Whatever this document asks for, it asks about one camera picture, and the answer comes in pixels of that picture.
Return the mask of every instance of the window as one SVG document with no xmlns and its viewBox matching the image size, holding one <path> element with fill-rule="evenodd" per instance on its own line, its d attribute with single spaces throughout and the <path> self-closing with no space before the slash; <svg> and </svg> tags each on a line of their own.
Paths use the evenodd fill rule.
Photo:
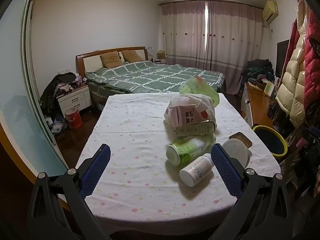
<svg viewBox="0 0 320 240">
<path fill-rule="evenodd" d="M 208 2 L 205 2 L 204 20 L 205 20 L 204 50 L 205 50 L 207 47 L 207 35 L 208 35 Z"/>
</svg>

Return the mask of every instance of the tv screen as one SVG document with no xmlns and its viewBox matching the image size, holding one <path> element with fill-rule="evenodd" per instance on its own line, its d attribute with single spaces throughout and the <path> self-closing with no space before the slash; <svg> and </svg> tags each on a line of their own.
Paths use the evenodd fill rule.
<svg viewBox="0 0 320 240">
<path fill-rule="evenodd" d="M 285 56 L 287 54 L 288 45 L 289 45 L 289 40 L 281 41 L 277 43 L 276 77 L 278 78 L 280 78 L 282 74 L 282 69 L 284 67 Z"/>
</svg>

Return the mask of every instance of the white tablecloth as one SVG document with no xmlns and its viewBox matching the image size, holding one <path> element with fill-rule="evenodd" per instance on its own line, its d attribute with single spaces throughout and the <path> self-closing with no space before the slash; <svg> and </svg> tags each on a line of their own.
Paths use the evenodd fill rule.
<svg viewBox="0 0 320 240">
<path fill-rule="evenodd" d="M 107 233 L 122 229 L 183 235 L 200 232 L 224 219 L 236 201 L 214 167 L 195 187 L 180 180 L 166 159 L 171 143 L 164 111 L 178 93 L 125 94 L 109 97 L 76 165 L 92 157 L 102 143 L 111 160 L 93 194 L 85 201 Z M 215 108 L 217 143 L 244 133 L 252 142 L 248 167 L 272 177 L 280 167 L 266 146 L 223 94 Z"/>
</svg>

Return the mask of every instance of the green plaid duvet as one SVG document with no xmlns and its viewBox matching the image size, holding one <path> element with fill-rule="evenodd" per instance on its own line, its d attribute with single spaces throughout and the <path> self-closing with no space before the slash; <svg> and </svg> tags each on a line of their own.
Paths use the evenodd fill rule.
<svg viewBox="0 0 320 240">
<path fill-rule="evenodd" d="M 124 93 L 178 92 L 180 85 L 194 75 L 203 78 L 215 90 L 224 81 L 220 72 L 185 68 L 179 64 L 154 64 L 150 61 L 86 72 L 90 91 L 106 98 Z"/>
</svg>

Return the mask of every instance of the green plastic bag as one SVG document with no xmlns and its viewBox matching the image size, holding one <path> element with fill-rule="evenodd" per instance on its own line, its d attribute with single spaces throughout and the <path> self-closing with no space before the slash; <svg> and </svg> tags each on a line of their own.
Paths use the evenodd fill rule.
<svg viewBox="0 0 320 240">
<path fill-rule="evenodd" d="M 216 107 L 219 102 L 218 93 L 201 77 L 195 75 L 189 78 L 179 87 L 179 93 L 202 94 L 211 97 L 213 106 Z"/>
</svg>

